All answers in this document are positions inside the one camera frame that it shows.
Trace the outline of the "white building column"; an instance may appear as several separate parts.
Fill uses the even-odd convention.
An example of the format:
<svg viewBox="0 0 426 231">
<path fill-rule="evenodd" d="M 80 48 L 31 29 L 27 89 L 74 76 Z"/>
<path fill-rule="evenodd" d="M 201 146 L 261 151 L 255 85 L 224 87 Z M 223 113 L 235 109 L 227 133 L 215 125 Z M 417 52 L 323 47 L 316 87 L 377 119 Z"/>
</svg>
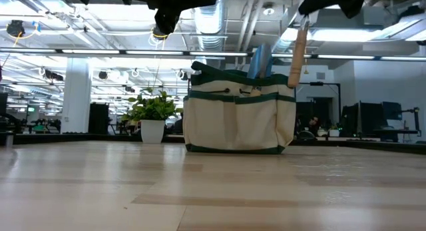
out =
<svg viewBox="0 0 426 231">
<path fill-rule="evenodd" d="M 61 119 L 62 133 L 88 132 L 92 79 L 93 71 L 88 59 L 67 59 Z"/>
</svg>

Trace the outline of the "small black desk monitor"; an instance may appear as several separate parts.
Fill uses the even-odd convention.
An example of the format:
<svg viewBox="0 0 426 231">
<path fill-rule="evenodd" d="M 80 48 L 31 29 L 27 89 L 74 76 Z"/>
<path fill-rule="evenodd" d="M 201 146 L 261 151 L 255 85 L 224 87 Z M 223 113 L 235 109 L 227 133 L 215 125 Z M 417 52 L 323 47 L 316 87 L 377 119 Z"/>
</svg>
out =
<svg viewBox="0 0 426 231">
<path fill-rule="evenodd" d="M 382 102 L 383 117 L 386 120 L 402 120 L 402 109 L 400 103 Z"/>
</svg>

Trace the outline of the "steel hand fork wooden handle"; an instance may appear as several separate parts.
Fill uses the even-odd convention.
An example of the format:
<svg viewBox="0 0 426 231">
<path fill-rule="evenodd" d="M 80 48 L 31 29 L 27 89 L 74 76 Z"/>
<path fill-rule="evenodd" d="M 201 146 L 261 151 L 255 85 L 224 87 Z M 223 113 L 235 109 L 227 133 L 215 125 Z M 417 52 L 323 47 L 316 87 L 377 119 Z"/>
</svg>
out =
<svg viewBox="0 0 426 231">
<path fill-rule="evenodd" d="M 298 36 L 292 55 L 292 63 L 290 67 L 290 74 L 288 77 L 289 88 L 296 88 L 299 85 L 302 66 L 304 65 L 304 55 L 306 49 L 306 41 L 309 28 L 309 17 L 304 15 L 301 20 L 301 26 L 298 29 Z"/>
</svg>

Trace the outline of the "corrugated silver ventilation duct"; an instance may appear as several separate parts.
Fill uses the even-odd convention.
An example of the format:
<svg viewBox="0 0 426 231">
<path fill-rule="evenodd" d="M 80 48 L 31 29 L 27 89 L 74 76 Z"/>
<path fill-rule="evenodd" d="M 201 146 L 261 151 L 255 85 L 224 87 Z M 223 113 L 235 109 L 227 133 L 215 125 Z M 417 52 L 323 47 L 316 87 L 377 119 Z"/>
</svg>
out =
<svg viewBox="0 0 426 231">
<path fill-rule="evenodd" d="M 194 9 L 194 22 L 201 51 L 223 51 L 225 1 L 216 0 L 214 5 Z"/>
</svg>

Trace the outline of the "person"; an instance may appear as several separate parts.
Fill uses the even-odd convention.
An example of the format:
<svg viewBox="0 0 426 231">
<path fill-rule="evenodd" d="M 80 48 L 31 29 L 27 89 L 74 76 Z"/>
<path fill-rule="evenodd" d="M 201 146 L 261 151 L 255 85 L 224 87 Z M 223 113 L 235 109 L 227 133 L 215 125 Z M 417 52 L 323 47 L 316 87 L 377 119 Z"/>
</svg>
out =
<svg viewBox="0 0 426 231">
<path fill-rule="evenodd" d="M 318 137 L 318 131 L 321 128 L 321 123 L 318 117 L 313 116 L 308 123 L 308 131 L 315 137 Z"/>
</svg>

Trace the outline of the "large black desk monitor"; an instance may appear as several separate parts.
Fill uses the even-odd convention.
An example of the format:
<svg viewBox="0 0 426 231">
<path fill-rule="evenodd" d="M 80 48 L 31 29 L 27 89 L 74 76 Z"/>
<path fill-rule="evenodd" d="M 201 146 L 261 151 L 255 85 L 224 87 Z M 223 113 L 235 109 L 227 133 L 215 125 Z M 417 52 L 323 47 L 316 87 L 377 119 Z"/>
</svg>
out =
<svg viewBox="0 0 426 231">
<path fill-rule="evenodd" d="M 381 127 L 387 124 L 381 103 L 361 101 L 344 106 L 340 121 L 340 136 L 357 138 L 378 138 L 377 130 L 381 130 Z"/>
</svg>

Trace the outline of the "cream green canvas garden bag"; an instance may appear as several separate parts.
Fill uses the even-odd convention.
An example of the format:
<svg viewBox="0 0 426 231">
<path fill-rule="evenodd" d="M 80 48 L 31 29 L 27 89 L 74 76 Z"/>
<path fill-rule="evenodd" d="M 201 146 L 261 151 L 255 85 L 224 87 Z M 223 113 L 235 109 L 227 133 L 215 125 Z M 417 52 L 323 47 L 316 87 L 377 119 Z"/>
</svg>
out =
<svg viewBox="0 0 426 231">
<path fill-rule="evenodd" d="M 294 139 L 296 99 L 288 77 L 250 79 L 198 61 L 184 97 L 189 152 L 280 154 Z"/>
</svg>

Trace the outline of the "long ceiling light strip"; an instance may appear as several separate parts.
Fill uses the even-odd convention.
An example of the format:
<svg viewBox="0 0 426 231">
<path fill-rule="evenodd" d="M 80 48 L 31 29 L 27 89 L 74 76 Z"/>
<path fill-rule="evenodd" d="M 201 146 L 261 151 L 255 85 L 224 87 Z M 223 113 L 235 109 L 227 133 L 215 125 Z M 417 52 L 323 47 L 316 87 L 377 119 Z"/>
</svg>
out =
<svg viewBox="0 0 426 231">
<path fill-rule="evenodd" d="M 25 55 L 44 56 L 71 56 L 82 57 L 253 57 L 253 52 L 221 52 L 221 51 L 167 51 L 167 50 L 122 50 L 122 49 L 45 49 L 45 48 L 19 48 L 0 47 L 0 53 L 17 53 Z M 356 61 L 401 61 L 401 62 L 426 62 L 426 57 L 414 56 L 371 56 L 371 55 L 324 55 L 291 53 L 272 53 L 273 58 L 291 59 L 328 59 L 328 60 L 356 60 Z"/>
</svg>

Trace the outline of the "black metal rack frame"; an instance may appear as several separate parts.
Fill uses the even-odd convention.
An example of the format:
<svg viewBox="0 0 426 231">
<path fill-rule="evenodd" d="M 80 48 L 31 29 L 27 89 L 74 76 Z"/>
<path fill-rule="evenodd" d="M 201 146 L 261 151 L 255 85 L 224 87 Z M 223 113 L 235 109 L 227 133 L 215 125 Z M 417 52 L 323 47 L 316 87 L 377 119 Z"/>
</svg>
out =
<svg viewBox="0 0 426 231">
<path fill-rule="evenodd" d="M 341 122 L 341 85 L 314 81 L 300 83 L 294 91 L 296 96 L 296 116 L 301 122 L 301 129 L 308 131 L 308 123 L 313 116 L 319 118 L 321 128 L 329 130 Z"/>
</svg>

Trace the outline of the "green plant in white pot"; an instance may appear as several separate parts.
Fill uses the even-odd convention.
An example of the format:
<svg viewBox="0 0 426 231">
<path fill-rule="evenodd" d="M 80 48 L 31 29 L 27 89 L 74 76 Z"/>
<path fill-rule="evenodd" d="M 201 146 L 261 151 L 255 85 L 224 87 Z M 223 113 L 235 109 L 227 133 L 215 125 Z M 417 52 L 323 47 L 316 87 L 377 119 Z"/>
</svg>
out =
<svg viewBox="0 0 426 231">
<path fill-rule="evenodd" d="M 151 87 L 145 88 L 144 91 L 150 94 L 148 98 L 138 95 L 136 98 L 128 99 L 128 102 L 132 103 L 132 109 L 123 116 L 123 120 L 140 124 L 143 143 L 160 144 L 166 120 L 171 116 L 177 116 L 178 109 L 166 91 L 159 91 L 157 95 Z"/>
</svg>

